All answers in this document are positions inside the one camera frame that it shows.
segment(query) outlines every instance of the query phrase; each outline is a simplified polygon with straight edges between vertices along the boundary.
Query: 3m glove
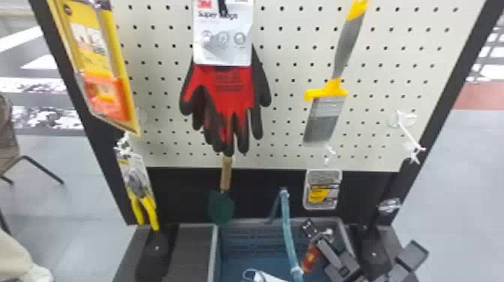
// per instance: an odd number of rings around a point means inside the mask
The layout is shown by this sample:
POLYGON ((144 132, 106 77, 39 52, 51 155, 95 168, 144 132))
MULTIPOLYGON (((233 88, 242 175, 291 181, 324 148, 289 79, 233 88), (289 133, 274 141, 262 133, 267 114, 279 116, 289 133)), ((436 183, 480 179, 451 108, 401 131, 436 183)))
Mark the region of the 3m glove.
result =
POLYGON ((249 149, 248 114, 252 134, 263 137, 261 106, 271 103, 271 93, 263 67, 252 52, 250 67, 223 67, 192 64, 180 97, 182 114, 193 115, 193 128, 204 125, 205 140, 216 152, 234 153, 234 135, 238 150, 249 149))

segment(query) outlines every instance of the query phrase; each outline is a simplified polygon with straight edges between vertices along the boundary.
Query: display stand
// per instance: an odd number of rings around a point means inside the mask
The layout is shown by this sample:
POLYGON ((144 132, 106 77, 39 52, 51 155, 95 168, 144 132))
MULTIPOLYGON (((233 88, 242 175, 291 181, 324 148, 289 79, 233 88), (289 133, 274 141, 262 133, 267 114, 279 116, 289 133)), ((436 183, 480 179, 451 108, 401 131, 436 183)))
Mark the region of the display stand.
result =
MULTIPOLYGON (((90 115, 47 3, 30 2, 121 214, 127 224, 135 224, 113 152, 122 133, 90 115)), ((278 187, 287 186, 293 217, 337 216, 353 229, 350 234, 358 246, 359 262, 373 276, 390 267, 401 251, 391 227, 397 212, 377 215, 377 205, 386 199, 406 198, 504 2, 370 3, 358 48, 344 74, 351 98, 331 140, 340 149, 334 166, 343 170, 336 211, 309 212, 302 207, 307 160, 323 153, 298 144, 308 107, 302 92, 308 86, 321 86, 328 76, 332 46, 350 1, 256 3, 254 43, 274 102, 264 111, 265 138, 252 142, 246 156, 236 156, 230 196, 236 201, 236 218, 265 218, 278 187), (294 37, 299 26, 306 33, 294 37), (293 57, 298 61, 288 60, 293 57), (302 70, 296 70, 294 63, 302 70), (407 160, 409 152, 402 146, 405 137, 387 125, 396 110, 418 116, 410 130, 427 148, 419 155, 420 165, 407 160)), ((176 103, 191 56, 191 2, 117 0, 112 5, 135 103, 140 116, 143 112, 147 117, 141 124, 143 138, 133 142, 133 147, 149 166, 162 229, 170 224, 209 222, 206 203, 209 190, 218 186, 220 158, 202 145, 201 134, 192 131, 176 103), (145 77, 152 79, 147 83, 145 77)), ((134 281, 131 271, 148 232, 142 227, 136 231, 116 281, 134 281)))

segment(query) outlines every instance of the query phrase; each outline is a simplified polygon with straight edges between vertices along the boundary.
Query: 3m logo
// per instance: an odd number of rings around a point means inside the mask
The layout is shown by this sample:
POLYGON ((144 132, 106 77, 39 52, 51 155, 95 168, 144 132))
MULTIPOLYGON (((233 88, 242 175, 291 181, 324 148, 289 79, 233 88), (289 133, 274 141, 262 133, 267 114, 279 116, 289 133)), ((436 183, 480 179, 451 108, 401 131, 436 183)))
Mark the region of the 3m logo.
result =
POLYGON ((212 9, 212 0, 198 0, 198 8, 212 9))

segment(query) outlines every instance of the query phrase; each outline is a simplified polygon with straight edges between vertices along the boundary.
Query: red floor stripe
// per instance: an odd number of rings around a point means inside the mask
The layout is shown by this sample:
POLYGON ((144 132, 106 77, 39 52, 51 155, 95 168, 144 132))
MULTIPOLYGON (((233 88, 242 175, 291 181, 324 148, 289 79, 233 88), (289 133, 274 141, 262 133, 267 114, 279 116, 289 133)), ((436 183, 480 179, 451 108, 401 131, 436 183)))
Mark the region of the red floor stripe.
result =
POLYGON ((456 110, 504 110, 504 82, 466 83, 453 108, 456 110))

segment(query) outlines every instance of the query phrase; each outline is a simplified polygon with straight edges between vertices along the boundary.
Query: gray floor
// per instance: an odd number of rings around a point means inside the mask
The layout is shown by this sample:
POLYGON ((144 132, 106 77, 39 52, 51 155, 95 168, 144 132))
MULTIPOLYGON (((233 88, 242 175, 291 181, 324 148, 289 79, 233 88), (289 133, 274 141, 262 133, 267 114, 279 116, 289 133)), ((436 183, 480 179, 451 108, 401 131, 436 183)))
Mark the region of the gray floor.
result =
MULTIPOLYGON (((19 139, 67 184, 27 163, 9 172, 18 185, 0 184, 0 206, 15 236, 59 281, 110 282, 134 230, 120 218, 87 140, 19 139)), ((416 239, 430 250, 420 281, 502 280, 502 144, 504 112, 451 113, 394 222, 403 244, 416 239)))
POLYGON ((421 282, 502 281, 504 112, 452 111, 394 227, 430 250, 421 282))
POLYGON ((134 228, 125 226, 87 139, 20 136, 19 142, 66 185, 28 163, 15 166, 7 176, 16 186, 0 183, 14 236, 58 281, 112 281, 134 228))

